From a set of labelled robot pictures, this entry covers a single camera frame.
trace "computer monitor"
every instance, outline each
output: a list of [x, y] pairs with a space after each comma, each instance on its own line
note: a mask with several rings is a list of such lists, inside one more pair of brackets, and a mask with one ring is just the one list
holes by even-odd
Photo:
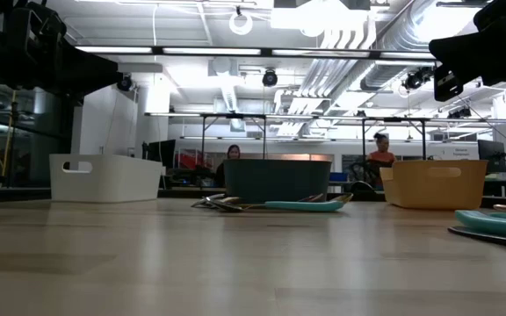
[[148, 144], [148, 160], [161, 162], [167, 169], [173, 169], [175, 140], [156, 141]]
[[488, 161], [488, 174], [506, 172], [505, 145], [498, 141], [478, 140], [480, 160]]

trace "white plastic bin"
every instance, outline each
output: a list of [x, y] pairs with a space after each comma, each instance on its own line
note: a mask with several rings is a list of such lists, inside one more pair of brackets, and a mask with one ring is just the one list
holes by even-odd
[[[64, 164], [79, 165], [66, 170]], [[51, 154], [55, 202], [120, 203], [157, 198], [160, 162], [112, 154]]]

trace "storage bin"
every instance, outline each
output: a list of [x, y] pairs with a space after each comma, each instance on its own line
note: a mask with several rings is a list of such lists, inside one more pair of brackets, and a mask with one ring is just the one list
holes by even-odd
[[327, 196], [331, 162], [271, 159], [229, 159], [224, 161], [227, 194], [245, 204], [267, 201], [298, 201], [322, 194]]
[[386, 201], [412, 209], [477, 209], [487, 161], [395, 162], [381, 168]]
[[[66, 162], [79, 170], [64, 169]], [[156, 199], [162, 164], [113, 154], [51, 154], [50, 169], [55, 202], [119, 203]]]

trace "orange shirt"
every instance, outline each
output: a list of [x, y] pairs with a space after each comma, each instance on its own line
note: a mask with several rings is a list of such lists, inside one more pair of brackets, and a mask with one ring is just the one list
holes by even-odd
[[370, 160], [375, 160], [377, 162], [395, 162], [395, 155], [392, 153], [381, 153], [379, 151], [375, 151], [370, 154]]

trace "wooden table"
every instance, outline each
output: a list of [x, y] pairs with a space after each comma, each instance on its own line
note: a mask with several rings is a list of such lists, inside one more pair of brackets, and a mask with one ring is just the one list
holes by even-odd
[[191, 202], [0, 204], [0, 315], [506, 315], [506, 248], [452, 212]]

